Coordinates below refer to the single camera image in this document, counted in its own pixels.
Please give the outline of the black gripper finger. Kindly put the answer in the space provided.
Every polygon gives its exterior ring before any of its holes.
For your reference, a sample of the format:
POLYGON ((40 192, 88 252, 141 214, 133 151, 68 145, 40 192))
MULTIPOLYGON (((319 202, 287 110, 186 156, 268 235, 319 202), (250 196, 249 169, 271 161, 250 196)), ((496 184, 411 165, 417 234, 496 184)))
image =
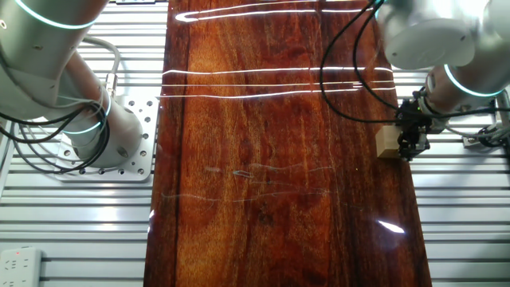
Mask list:
POLYGON ((411 103, 403 102, 395 112, 395 119, 397 120, 396 126, 400 129, 403 137, 410 137, 411 135, 410 109, 411 103))
POLYGON ((417 139, 398 139, 398 154, 402 160, 412 161, 416 156, 430 149, 430 142, 425 136, 417 139))

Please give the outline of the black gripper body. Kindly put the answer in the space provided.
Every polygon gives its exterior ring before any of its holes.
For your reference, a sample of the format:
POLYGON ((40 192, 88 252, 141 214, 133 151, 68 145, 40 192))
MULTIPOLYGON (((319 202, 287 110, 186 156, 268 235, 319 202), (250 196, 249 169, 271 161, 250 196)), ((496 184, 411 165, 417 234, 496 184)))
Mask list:
POLYGON ((410 105, 410 121, 410 137, 413 141, 419 141, 430 132, 432 120, 422 111, 417 100, 410 105))

